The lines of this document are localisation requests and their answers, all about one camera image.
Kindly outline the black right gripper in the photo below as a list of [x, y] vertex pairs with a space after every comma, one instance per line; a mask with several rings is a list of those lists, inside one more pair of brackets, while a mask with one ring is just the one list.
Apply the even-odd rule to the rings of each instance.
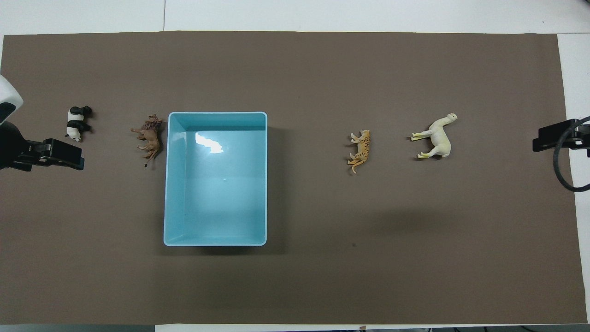
[[[538, 130], [538, 137], [532, 141], [532, 151], [538, 153], [556, 147], [560, 136], [578, 119], [569, 119], [556, 124], [542, 127]], [[585, 150], [586, 157], [590, 157], [590, 129], [574, 129], [566, 136], [562, 148]]]

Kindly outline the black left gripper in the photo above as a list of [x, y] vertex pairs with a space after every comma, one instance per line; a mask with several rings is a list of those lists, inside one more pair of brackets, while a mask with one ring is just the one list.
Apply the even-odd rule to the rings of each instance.
[[20, 130], [11, 122], [3, 122], [0, 127], [0, 168], [12, 168], [22, 172], [31, 172], [32, 166], [65, 166], [75, 170], [84, 170], [85, 160], [80, 147], [57, 139], [42, 142], [30, 141], [23, 137]]

